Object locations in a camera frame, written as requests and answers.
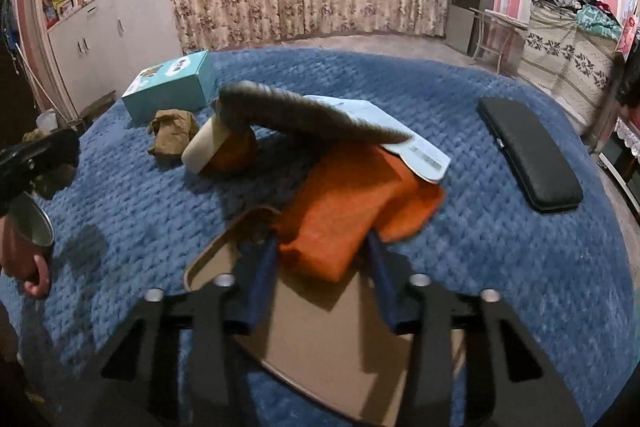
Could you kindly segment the small brown paper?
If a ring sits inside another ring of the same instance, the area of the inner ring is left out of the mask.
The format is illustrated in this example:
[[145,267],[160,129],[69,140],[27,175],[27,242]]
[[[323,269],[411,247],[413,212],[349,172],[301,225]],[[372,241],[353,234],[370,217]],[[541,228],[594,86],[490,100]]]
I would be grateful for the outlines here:
[[175,160],[181,157],[200,126],[188,110],[162,109],[156,112],[146,130],[154,135],[148,153],[155,158]]

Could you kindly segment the white paper cup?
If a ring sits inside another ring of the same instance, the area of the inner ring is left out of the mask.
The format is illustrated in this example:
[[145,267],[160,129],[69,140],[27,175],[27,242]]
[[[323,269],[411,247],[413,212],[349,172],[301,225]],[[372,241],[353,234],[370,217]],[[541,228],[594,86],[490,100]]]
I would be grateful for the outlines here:
[[231,134],[229,128],[214,115],[191,139],[181,155],[186,170],[200,173],[218,153]]

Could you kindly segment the light blue carton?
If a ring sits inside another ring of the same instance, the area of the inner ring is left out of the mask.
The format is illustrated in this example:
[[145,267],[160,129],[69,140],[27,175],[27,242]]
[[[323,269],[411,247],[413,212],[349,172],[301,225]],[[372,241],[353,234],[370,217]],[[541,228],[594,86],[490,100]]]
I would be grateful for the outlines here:
[[445,178],[450,165],[450,157],[439,150],[422,135],[417,134],[383,109],[366,100],[349,100],[348,98],[332,98],[332,96],[306,95],[309,100],[331,106],[348,117],[373,124],[386,130],[395,130],[408,135],[404,142],[385,143],[386,152],[399,157],[404,164],[419,178],[426,182],[439,184]]

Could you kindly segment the orange cloth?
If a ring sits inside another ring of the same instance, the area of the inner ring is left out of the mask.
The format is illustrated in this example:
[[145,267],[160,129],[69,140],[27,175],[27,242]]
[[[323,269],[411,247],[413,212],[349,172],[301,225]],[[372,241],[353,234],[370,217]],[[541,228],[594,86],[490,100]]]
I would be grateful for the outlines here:
[[276,222],[290,270],[336,283],[370,231],[384,243],[416,235],[445,198],[396,156],[368,144],[338,144],[312,168]]

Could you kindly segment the white cabinet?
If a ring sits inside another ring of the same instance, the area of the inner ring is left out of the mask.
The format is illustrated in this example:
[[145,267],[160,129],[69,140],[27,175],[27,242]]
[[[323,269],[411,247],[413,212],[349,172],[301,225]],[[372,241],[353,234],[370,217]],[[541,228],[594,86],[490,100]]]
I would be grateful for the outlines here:
[[182,54],[171,0],[88,0],[48,36],[76,114]]

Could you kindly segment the teal tissue box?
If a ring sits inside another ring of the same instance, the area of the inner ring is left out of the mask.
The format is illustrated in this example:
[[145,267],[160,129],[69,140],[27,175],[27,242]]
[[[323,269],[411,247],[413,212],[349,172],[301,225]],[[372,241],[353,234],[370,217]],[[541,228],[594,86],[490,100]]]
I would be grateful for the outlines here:
[[217,92],[214,54],[201,51],[143,69],[122,101],[134,124],[149,124],[159,110],[194,112],[205,107]]

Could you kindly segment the blue fluffy table cover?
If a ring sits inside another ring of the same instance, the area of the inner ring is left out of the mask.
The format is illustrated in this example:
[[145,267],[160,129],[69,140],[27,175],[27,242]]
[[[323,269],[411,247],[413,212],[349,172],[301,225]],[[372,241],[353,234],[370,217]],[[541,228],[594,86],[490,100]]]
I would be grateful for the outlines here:
[[[634,283],[598,167],[555,101],[478,69],[341,51],[222,52],[213,71],[224,84],[370,101],[448,155],[444,202],[394,251],[452,291],[500,291],[585,421],[611,405],[637,363]],[[543,215],[528,205],[477,114],[485,96],[512,98],[538,116],[582,187],[577,209]],[[50,296],[1,282],[28,377],[52,404],[147,289],[181,291],[186,265],[230,220],[259,204],[283,207],[324,152],[261,131],[253,169],[201,178],[158,165],[150,142],[122,103],[96,121],[81,137],[73,184],[43,206],[55,233]]]

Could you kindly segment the brown flat tray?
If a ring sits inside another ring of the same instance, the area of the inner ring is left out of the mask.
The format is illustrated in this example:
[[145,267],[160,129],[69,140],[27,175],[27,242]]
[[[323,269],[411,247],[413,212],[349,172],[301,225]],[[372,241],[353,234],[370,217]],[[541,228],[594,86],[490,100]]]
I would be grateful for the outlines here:
[[378,313],[360,265],[337,283],[278,270],[269,311],[236,342],[264,369],[306,397],[354,421],[397,419],[412,338]]

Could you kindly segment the orange fruit piece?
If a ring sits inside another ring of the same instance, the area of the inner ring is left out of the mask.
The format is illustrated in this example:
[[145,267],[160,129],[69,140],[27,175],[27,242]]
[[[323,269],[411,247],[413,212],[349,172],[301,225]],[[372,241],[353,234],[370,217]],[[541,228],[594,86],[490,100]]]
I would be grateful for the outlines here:
[[203,168],[204,172],[232,172],[241,170],[257,154],[257,139],[252,128],[232,131]]

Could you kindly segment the black rectangular case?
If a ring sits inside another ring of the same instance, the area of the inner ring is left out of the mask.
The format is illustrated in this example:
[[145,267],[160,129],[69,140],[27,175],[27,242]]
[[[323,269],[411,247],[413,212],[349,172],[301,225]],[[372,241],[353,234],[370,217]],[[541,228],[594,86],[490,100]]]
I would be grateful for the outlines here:
[[532,110],[508,98],[481,98],[476,109],[529,205],[541,213],[578,208],[584,193],[577,176]]

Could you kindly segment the small metal stool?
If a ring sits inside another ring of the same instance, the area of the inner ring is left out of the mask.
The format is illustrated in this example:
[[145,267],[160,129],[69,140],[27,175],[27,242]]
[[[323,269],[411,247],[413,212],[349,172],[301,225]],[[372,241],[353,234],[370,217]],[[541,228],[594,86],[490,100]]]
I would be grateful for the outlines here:
[[493,55],[496,59],[496,73],[500,74],[502,66],[509,60],[514,38],[526,36],[528,23],[490,9],[472,9],[472,13],[474,22],[477,23],[477,40],[472,61],[476,63],[485,54]]

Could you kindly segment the covered chest with clothes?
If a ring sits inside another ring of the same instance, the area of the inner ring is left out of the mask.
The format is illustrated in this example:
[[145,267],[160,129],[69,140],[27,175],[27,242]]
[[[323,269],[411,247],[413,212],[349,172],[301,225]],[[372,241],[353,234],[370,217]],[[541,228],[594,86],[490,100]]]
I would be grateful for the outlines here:
[[598,0],[530,0],[518,75],[586,131],[610,90],[621,34],[620,23]]

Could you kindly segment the grey water dispenser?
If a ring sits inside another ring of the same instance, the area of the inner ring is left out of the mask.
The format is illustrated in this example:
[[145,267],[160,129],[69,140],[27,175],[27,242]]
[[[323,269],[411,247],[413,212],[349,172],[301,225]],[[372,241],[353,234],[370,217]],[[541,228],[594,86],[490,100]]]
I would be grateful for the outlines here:
[[477,13],[491,9],[495,0],[449,0],[445,42],[456,51],[471,56],[475,52],[480,21]]

